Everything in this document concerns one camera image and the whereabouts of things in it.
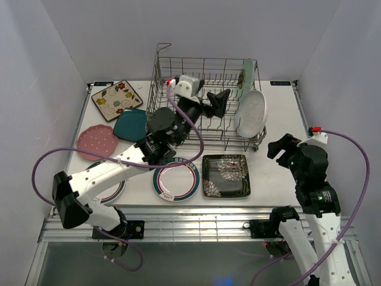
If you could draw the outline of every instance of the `wall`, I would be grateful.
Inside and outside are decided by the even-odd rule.
[[[262,79],[298,79],[340,0],[42,0],[82,78],[150,79],[170,54],[259,61]]]
[[[71,143],[86,86],[39,0],[0,3],[0,285],[24,285],[49,209],[32,190],[32,167]],[[59,154],[42,164],[44,194],[66,161]]]
[[[368,193],[354,224],[373,285],[381,285],[380,15],[379,0],[343,0],[299,81],[309,124],[352,136],[370,157]],[[364,159],[333,136],[329,157],[329,180],[348,215],[363,185]]]

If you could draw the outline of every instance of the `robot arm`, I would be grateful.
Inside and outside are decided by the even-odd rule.
[[[336,191],[325,181],[328,156],[322,147],[327,143],[327,134],[321,133],[319,128],[310,129],[309,133],[311,138],[306,141],[286,134],[281,140],[269,143],[267,156],[275,158],[281,150],[285,151],[276,161],[292,173],[296,182],[296,198],[312,230],[317,258],[320,259],[340,233],[341,209]],[[294,255],[296,253],[295,258],[302,273],[306,273],[317,259],[313,257],[311,247],[306,245],[307,238],[293,233],[298,231],[295,227],[298,228],[296,222],[283,220],[279,224],[279,232],[286,238]],[[318,273],[314,274],[320,277],[319,285],[356,285],[341,243],[321,264]]]
[[[203,80],[182,75],[169,81],[175,94],[180,97],[178,107],[193,123],[200,116],[223,117],[230,90],[214,95],[208,93],[211,105],[203,104],[197,93]],[[147,122],[147,136],[115,158],[137,163],[142,167],[105,161],[94,168],[72,175],[65,172],[54,176],[52,196],[64,228],[74,228],[83,223],[99,226],[109,234],[124,238],[126,218],[116,207],[107,207],[94,198],[104,190],[132,176],[149,171],[144,165],[165,164],[176,152],[172,145],[182,145],[191,126],[170,108],[159,108]]]

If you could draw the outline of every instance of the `black label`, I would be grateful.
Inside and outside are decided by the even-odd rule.
[[[113,84],[114,82],[94,82],[94,86],[108,86]]]
[[[278,82],[278,81],[273,81],[273,80],[270,81],[270,84],[271,85],[291,85],[290,82]]]

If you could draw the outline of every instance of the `rectangular floral plate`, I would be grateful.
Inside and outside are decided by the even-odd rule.
[[[238,198],[250,195],[249,170],[244,155],[205,155],[202,158],[204,195]]]

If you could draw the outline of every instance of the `pink plate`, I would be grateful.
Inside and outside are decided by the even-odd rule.
[[[118,138],[113,134],[111,126],[98,124],[83,131],[77,140],[77,148],[100,153],[109,156],[115,151],[118,145]],[[85,160],[97,161],[101,158],[97,156],[78,153]]]

